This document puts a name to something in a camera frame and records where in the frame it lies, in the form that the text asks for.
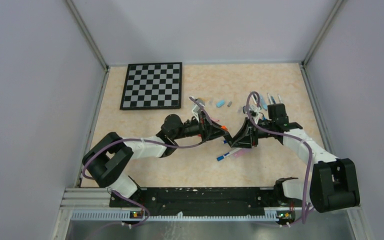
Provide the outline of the orange capped black highlighter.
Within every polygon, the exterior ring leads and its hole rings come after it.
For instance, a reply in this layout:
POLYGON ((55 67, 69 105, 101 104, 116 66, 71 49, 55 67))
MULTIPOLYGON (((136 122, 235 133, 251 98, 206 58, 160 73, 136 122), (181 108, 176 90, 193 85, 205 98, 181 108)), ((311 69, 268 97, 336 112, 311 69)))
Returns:
POLYGON ((233 140, 233 137, 230 134, 229 130, 228 129, 227 130, 222 129, 222 130, 224 132, 223 137, 224 137, 225 141, 226 142, 231 142, 233 140))

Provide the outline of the light blue tape cap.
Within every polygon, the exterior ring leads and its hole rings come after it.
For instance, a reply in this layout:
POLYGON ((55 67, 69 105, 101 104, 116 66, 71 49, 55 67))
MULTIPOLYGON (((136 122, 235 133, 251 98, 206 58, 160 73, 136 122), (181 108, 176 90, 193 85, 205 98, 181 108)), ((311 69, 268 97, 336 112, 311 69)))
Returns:
POLYGON ((218 102, 215 104, 215 106, 216 106, 217 108, 220 108, 220 107, 222 107, 224 104, 225 104, 225 101, 224 101, 224 100, 220 100, 220 101, 218 101, 218 102))

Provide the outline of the light blue correction tape pen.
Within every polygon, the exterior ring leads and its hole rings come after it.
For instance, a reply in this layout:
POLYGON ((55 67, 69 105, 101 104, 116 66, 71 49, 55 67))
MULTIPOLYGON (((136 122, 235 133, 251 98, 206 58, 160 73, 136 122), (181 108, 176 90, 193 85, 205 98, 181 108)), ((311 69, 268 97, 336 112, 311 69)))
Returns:
POLYGON ((267 104, 266 104, 266 101, 265 101, 264 97, 261 95, 261 96, 259 97, 259 99, 260 99, 260 105, 261 105, 261 107, 262 107, 265 111, 267 111, 267 110, 268 110, 268 107, 267 107, 267 104))

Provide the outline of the grey capped white marker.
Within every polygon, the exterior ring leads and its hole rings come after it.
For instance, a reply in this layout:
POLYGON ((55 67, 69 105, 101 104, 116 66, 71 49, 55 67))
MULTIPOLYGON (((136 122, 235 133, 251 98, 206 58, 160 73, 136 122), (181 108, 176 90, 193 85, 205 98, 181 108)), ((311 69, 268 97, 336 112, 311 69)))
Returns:
POLYGON ((267 98, 268 98, 269 104, 272 105, 274 102, 272 100, 272 96, 269 93, 267 93, 267 98))

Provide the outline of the dark blue capped pen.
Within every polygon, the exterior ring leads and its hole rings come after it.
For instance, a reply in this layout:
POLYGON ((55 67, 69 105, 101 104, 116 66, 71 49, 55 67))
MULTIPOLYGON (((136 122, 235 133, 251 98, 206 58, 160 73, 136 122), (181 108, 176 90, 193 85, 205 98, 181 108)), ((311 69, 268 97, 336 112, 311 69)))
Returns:
POLYGON ((277 94, 277 97, 278 97, 278 101, 280 104, 283 104, 283 100, 282 100, 282 97, 280 94, 277 94))

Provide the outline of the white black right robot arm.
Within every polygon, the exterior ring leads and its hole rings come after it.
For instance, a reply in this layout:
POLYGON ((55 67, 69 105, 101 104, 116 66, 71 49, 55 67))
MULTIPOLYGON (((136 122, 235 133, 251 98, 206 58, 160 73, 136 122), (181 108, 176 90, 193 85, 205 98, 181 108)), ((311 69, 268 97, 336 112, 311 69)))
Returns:
POLYGON ((318 145, 303 127, 290 122, 283 103, 267 107, 268 119, 244 119, 241 129, 226 139, 232 148, 253 148, 259 139, 274 138, 292 150, 306 165, 305 178, 280 178, 274 185, 273 200, 287 206, 293 199, 312 204, 319 213, 356 207, 360 192, 356 166, 349 158, 339 158, 318 145))

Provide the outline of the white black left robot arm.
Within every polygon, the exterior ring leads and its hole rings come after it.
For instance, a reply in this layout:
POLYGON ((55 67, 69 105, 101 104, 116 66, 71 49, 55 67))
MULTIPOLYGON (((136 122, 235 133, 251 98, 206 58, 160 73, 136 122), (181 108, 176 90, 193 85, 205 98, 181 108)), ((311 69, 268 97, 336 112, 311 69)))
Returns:
POLYGON ((116 132, 105 135, 82 159, 84 178, 94 180, 100 188, 121 195, 129 207, 140 202, 139 187, 124 169, 131 160, 165 158, 180 149, 176 140, 201 138, 200 144, 226 137, 229 132, 203 114, 182 121, 177 114, 170 114, 161 125, 161 130, 151 137, 122 138, 116 132))

